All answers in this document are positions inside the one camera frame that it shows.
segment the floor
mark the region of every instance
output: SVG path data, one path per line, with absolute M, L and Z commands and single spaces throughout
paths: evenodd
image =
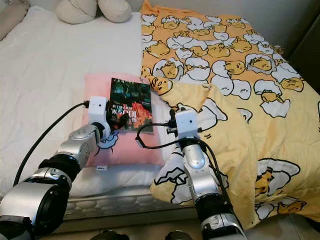
M 89 240 L 104 229 L 52 234 L 42 240 Z M 127 234 L 130 240 L 164 240 L 174 230 L 188 233 L 193 240 L 201 240 L 199 221 L 187 219 L 150 225 L 136 225 L 113 229 L 119 234 Z M 264 220 L 253 229 L 246 231 L 249 240 L 317 240 L 320 233 L 311 228 L 305 218 L 299 215 L 279 215 Z

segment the white bedding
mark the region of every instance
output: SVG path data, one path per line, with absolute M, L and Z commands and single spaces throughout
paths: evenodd
M 31 7 L 25 19 L 0 42 L 0 198 L 12 187 L 24 155 L 40 134 L 73 104 L 83 101 L 84 74 L 139 76 L 141 61 L 138 12 L 121 24 L 99 17 L 69 25 L 53 12 Z M 155 101 L 164 106 L 159 99 Z M 169 117 L 167 110 L 163 107 L 155 111 L 157 122 Z M 80 126 L 81 114 L 81 109 L 75 110 L 44 138 L 21 179 L 51 157 L 68 134 Z M 168 139 L 164 132 L 160 131 L 162 142 Z M 147 186 L 158 171 L 159 167 L 152 165 L 111 166 L 101 172 L 85 168 L 76 178 L 71 195 Z

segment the white pillow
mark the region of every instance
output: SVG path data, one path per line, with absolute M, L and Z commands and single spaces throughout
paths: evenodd
M 63 0 L 55 9 L 55 14 L 68 24 L 82 24 L 96 17 L 97 0 Z
M 131 17 L 131 7 L 126 0 L 98 0 L 104 16 L 114 23 L 123 23 Z

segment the beige cushion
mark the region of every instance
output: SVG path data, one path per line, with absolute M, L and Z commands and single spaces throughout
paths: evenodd
M 93 20 L 97 12 L 97 0 L 63 0 L 55 14 L 68 24 L 82 24 Z
M 12 4 L 0 12 L 0 41 L 24 19 L 28 8 L 28 4 Z
M 98 0 L 104 16 L 115 23 L 122 23 L 131 17 L 131 7 L 126 0 Z

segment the book cover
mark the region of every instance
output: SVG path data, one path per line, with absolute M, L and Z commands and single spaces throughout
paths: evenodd
M 109 115 L 111 121 L 119 123 L 126 117 L 120 131 L 137 132 L 138 129 L 152 123 L 150 85 L 130 82 L 118 78 L 111 79 Z M 152 133 L 152 126 L 144 128 L 142 133 Z

